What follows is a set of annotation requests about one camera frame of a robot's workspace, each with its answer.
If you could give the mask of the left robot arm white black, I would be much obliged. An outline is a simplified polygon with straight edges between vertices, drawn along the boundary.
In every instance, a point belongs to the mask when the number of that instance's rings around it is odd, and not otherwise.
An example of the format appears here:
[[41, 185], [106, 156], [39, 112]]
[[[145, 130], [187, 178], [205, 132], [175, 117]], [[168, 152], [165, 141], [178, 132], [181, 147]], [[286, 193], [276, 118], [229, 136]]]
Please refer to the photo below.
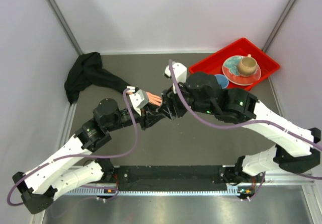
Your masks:
[[94, 152], [111, 140], [110, 133], [127, 126], [146, 129], [163, 118], [159, 96], [138, 93], [125, 97], [120, 110], [114, 99], [103, 99], [93, 110], [93, 118], [82, 125], [58, 151], [39, 166], [13, 175], [22, 204], [31, 214], [47, 209], [63, 194], [91, 182], [109, 182], [114, 170], [110, 157]]

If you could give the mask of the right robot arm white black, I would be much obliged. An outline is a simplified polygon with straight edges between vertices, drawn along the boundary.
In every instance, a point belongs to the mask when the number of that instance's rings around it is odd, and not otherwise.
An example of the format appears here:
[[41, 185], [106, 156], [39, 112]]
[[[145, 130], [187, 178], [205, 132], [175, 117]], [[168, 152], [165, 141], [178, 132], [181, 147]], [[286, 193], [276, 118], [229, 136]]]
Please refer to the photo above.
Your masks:
[[316, 147], [321, 131], [304, 129], [271, 111], [256, 96], [239, 88], [222, 88], [214, 75], [198, 72], [186, 76], [169, 69], [164, 73], [173, 79], [173, 85], [163, 91], [159, 112], [173, 119], [186, 112], [195, 116], [205, 113], [225, 125], [215, 125], [200, 117], [197, 119], [216, 129], [250, 129], [272, 141], [274, 146], [254, 155], [238, 158], [234, 168], [226, 171], [223, 179], [240, 183], [262, 172], [281, 169], [293, 174], [303, 174], [320, 165], [321, 149]]

